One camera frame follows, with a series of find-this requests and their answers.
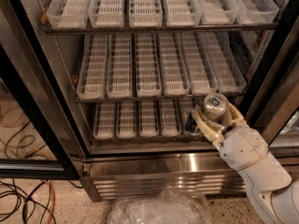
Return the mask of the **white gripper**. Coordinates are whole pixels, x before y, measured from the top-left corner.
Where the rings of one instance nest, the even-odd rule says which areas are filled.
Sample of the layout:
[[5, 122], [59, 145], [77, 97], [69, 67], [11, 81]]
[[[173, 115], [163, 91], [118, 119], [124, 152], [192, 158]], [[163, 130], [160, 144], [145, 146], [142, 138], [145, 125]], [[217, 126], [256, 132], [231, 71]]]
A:
[[249, 168], [268, 154], [268, 145], [260, 133], [247, 126], [243, 115], [231, 103], [228, 104], [227, 124], [234, 128], [224, 136], [225, 127], [208, 119], [202, 111], [193, 110], [192, 118], [208, 141], [222, 142], [218, 147], [220, 156], [236, 171]]

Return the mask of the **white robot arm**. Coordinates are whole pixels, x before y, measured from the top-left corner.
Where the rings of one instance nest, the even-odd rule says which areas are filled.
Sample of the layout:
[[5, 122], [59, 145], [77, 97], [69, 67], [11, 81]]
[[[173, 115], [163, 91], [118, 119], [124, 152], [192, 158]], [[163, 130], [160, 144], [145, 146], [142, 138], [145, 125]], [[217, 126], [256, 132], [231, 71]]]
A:
[[299, 224], [299, 182], [269, 151], [260, 133], [228, 105], [222, 125], [197, 106], [192, 112], [202, 134], [220, 157], [242, 177], [248, 199], [264, 224]]

